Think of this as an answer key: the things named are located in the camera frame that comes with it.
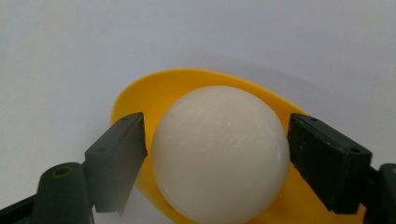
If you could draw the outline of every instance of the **white background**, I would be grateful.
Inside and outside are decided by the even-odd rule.
[[[202,67],[275,91],[396,162],[396,2],[1,1],[0,208],[51,166],[83,162],[117,95]],[[171,223],[134,189],[123,217]]]

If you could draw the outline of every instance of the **yellow plastic container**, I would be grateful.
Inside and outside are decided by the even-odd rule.
[[[134,112],[145,117],[146,158],[135,185],[159,210],[176,223],[194,223],[173,209],[161,195],[151,168],[151,141],[158,122],[179,97],[206,86],[231,86],[248,91],[271,106],[278,115],[285,132],[288,131],[291,113],[306,114],[300,107],[267,89],[239,77],[202,69],[173,69],[142,77],[129,85],[113,107],[111,123]],[[290,164],[282,192],[274,203],[249,223],[268,224],[350,224],[362,223],[364,207],[357,215],[335,215],[326,210],[313,190]]]

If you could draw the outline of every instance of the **white sphere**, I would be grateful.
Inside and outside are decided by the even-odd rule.
[[[191,91],[155,131],[152,167],[164,198],[198,223],[244,223],[280,192],[289,145],[275,112],[233,87]]]

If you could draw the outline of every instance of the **black plastic part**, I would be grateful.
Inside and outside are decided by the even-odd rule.
[[[123,212],[147,155],[143,113],[117,121],[85,152],[83,165],[97,212]]]
[[[379,168],[378,192],[388,224],[396,224],[396,164],[384,164]]]
[[[41,176],[31,223],[93,223],[82,165],[75,162],[60,164]]]
[[[290,160],[326,208],[355,214],[372,153],[324,122],[292,114]]]
[[[33,210],[35,195],[14,203],[0,211],[0,223],[28,224]]]

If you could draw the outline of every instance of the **yellow bowl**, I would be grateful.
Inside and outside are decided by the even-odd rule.
[[[129,85],[118,97],[113,107],[111,123],[134,112],[145,117],[146,158],[135,185],[159,210],[176,223],[194,223],[173,209],[161,195],[151,168],[151,141],[158,122],[165,111],[187,92],[206,86],[232,86],[248,91],[271,106],[285,132],[288,131],[291,113],[306,114],[300,107],[267,89],[239,77],[202,69],[173,69],[142,77]],[[280,195],[274,203],[249,223],[268,224],[343,224],[362,223],[364,208],[357,215],[335,215],[326,210],[313,190],[290,164],[289,173]]]

